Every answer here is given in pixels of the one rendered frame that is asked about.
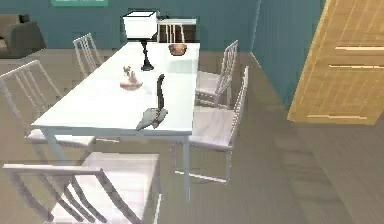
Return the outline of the light wooden room door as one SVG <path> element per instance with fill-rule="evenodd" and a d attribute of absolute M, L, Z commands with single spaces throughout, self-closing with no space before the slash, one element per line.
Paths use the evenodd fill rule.
<path fill-rule="evenodd" d="M 373 125 L 384 113 L 384 0 L 326 0 L 287 119 Z"/>

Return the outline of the brown bowl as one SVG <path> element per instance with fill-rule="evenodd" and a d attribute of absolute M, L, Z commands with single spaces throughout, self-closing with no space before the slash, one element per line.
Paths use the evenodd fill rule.
<path fill-rule="evenodd" d="M 168 48 L 173 56 L 183 56 L 186 53 L 187 45 L 184 43 L 173 43 Z"/>

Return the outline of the white table lamp black stand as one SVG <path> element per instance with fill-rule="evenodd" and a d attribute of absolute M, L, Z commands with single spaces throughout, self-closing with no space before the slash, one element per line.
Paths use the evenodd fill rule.
<path fill-rule="evenodd" d="M 128 40 L 137 40 L 143 47 L 144 62 L 142 71 L 154 69 L 147 56 L 147 43 L 157 33 L 155 11 L 132 11 L 123 16 L 124 28 Z"/>

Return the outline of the white dining table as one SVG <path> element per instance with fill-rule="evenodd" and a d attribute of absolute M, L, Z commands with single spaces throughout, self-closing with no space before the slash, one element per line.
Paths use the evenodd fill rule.
<path fill-rule="evenodd" d="M 95 137 L 164 138 L 183 144 L 185 198 L 190 198 L 189 144 L 192 134 L 196 77 L 200 45 L 189 43 L 183 56 L 170 54 L 166 43 L 150 42 L 148 57 L 154 69 L 143 72 L 142 45 L 129 42 L 91 75 L 32 123 L 48 141 L 50 149 L 63 161 L 64 154 L 56 141 L 58 135 Z M 130 66 L 142 82 L 137 90 L 120 87 L 126 80 L 123 71 Z M 157 106 L 157 79 L 162 84 L 164 121 L 156 128 L 136 131 L 147 108 Z"/>

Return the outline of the white slatted dining chair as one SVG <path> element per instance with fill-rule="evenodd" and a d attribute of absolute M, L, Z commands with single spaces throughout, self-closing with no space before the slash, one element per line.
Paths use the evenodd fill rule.
<path fill-rule="evenodd" d="M 15 189 L 43 224 L 158 224 L 158 154 L 93 152 L 79 166 L 5 164 Z M 38 178 L 54 197 L 45 208 L 22 180 Z"/>
<path fill-rule="evenodd" d="M 162 19 L 157 21 L 159 43 L 194 43 L 196 39 L 196 19 Z"/>
<path fill-rule="evenodd" d="M 249 84 L 249 67 L 244 68 L 241 87 L 232 109 L 217 107 L 194 108 L 193 131 L 189 145 L 223 152 L 225 154 L 225 178 L 215 178 L 190 173 L 203 180 L 227 184 L 231 179 L 231 159 L 235 139 L 239 131 Z"/>
<path fill-rule="evenodd" d="M 199 71 L 197 73 L 197 96 L 209 97 L 210 101 L 198 99 L 199 102 L 217 106 L 223 93 L 226 93 L 226 106 L 231 100 L 231 84 L 237 59 L 239 41 L 235 40 L 227 46 L 223 53 L 223 60 L 219 74 Z"/>
<path fill-rule="evenodd" d="M 39 87 L 35 79 L 35 74 L 32 72 L 33 68 L 38 68 L 40 70 L 41 75 L 45 78 L 46 82 L 53 90 L 56 101 L 59 101 L 63 97 L 63 94 L 56 87 L 39 60 L 33 60 L 32 62 L 21 65 L 16 69 L 2 74 L 0 76 L 0 93 L 5 97 L 8 107 L 23 129 L 24 138 L 32 143 L 36 149 L 38 149 L 38 145 L 47 144 L 47 140 L 39 128 L 32 128 L 31 124 L 24 120 L 21 112 L 12 99 L 13 94 L 7 87 L 7 82 L 9 80 L 15 80 L 23 91 L 24 96 L 27 98 L 30 105 L 34 109 L 34 118 L 39 118 L 52 107 L 52 104 L 48 102 L 47 98 Z"/>
<path fill-rule="evenodd" d="M 83 77 L 87 78 L 104 62 L 104 60 L 98 52 L 91 33 L 75 39 L 73 45 L 80 71 L 82 72 Z"/>

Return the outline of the pink figurine on dish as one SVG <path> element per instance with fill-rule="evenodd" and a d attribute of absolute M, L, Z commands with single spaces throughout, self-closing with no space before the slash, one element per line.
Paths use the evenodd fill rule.
<path fill-rule="evenodd" d="M 121 88 L 127 90 L 137 90 L 142 86 L 142 82 L 136 78 L 136 73 L 131 69 L 130 66 L 125 66 L 123 71 L 126 74 L 127 79 L 120 82 Z"/>

